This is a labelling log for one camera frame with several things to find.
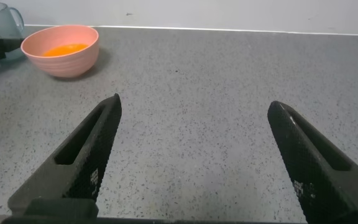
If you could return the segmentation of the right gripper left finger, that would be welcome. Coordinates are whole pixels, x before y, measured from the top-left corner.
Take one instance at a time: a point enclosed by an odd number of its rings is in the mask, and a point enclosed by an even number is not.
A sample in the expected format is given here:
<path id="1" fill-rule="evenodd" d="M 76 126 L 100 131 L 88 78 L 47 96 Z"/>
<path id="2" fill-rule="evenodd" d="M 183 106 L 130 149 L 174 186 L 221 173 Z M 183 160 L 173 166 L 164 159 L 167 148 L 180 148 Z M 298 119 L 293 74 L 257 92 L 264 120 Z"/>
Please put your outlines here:
<path id="1" fill-rule="evenodd" d="M 37 198 L 96 201 L 121 115 L 118 94 L 98 103 L 9 198 L 12 213 L 23 214 Z"/>

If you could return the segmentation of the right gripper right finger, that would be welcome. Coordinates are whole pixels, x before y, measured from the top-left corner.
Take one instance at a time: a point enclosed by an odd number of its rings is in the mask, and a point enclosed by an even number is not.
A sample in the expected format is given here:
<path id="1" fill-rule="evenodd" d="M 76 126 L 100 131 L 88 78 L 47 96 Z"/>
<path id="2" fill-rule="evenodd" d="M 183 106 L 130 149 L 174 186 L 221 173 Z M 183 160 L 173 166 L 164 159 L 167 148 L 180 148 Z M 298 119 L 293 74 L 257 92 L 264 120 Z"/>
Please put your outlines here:
<path id="1" fill-rule="evenodd" d="M 358 165 L 292 107 L 268 122 L 308 223 L 358 223 Z"/>

